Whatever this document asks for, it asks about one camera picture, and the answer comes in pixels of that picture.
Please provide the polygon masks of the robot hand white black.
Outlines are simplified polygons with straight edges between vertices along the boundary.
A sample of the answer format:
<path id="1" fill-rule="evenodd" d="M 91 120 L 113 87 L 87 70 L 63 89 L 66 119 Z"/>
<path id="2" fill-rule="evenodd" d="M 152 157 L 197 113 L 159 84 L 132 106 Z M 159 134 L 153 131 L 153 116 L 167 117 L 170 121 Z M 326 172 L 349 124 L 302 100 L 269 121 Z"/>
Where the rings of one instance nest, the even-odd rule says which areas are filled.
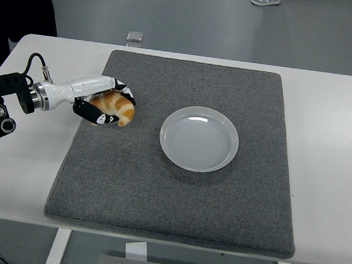
<path id="1" fill-rule="evenodd" d="M 130 88 L 104 75 L 72 80 L 63 84 L 40 83 L 43 110 L 53 110 L 63 102 L 73 105 L 78 116 L 94 125 L 117 122 L 123 127 L 134 118 L 135 99 Z"/>

